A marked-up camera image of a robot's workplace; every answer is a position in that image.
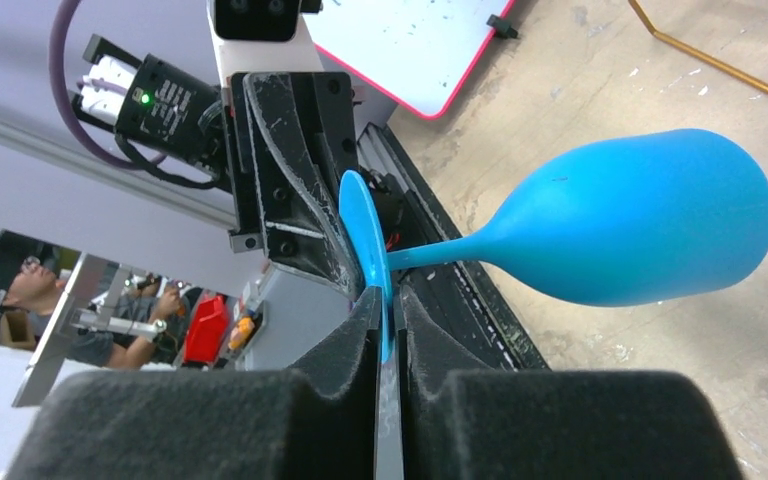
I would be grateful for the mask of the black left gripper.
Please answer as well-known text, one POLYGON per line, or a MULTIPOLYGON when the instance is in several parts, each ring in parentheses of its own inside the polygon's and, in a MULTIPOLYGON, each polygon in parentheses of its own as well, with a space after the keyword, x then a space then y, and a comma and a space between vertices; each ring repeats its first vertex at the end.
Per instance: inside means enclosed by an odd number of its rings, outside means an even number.
POLYGON ((235 73, 224 122, 234 248, 261 248, 276 267, 356 299, 363 275, 337 206, 342 175, 358 167, 350 76, 235 73))

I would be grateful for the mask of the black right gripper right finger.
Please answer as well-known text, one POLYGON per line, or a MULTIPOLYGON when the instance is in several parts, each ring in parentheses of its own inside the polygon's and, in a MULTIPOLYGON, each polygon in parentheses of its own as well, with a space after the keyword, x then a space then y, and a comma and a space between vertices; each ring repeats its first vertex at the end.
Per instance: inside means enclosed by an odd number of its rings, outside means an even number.
POLYGON ((398 295, 409 479, 738 479, 687 377, 652 370, 495 369, 398 295))

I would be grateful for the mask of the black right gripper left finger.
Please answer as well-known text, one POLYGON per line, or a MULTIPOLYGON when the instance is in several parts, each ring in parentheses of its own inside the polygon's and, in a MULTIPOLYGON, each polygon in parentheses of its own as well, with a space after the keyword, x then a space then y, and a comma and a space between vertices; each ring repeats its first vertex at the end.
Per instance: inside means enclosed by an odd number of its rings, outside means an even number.
POLYGON ((382 293, 274 371, 94 371, 43 402, 10 479, 371 479, 382 293))

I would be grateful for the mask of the blue wine glass row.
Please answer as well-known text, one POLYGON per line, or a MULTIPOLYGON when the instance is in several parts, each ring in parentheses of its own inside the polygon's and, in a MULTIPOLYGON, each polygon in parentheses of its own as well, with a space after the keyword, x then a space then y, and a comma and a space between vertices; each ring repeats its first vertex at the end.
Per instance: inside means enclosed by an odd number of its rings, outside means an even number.
POLYGON ((591 143, 536 169, 472 234, 386 249, 371 193, 347 172, 340 217, 367 283, 393 270, 492 264, 552 298, 600 308, 730 288, 768 253, 768 179, 733 141, 679 129, 591 143))

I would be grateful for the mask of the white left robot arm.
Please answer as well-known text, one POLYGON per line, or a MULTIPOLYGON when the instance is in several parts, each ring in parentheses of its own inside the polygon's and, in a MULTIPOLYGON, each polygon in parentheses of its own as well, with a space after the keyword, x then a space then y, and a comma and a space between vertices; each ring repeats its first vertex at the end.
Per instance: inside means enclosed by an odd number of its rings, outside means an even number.
POLYGON ((338 213, 340 180, 358 166, 348 75, 241 72, 211 85, 97 35, 84 58, 91 72, 69 102, 78 120, 159 180, 231 194, 233 251, 262 250, 285 271, 360 295, 338 213))

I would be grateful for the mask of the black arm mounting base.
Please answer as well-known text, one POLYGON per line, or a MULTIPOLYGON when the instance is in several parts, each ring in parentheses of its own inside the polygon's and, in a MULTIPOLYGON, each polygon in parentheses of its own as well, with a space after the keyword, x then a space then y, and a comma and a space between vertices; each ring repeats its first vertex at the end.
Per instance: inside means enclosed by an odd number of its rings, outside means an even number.
MULTIPOLYGON (((461 233, 388 127, 368 124, 358 139, 359 161, 379 184, 403 200, 397 248, 456 239, 461 233)), ((548 364, 485 268, 456 262, 404 270, 394 286, 410 285, 432 320, 493 368, 546 369, 548 364)))

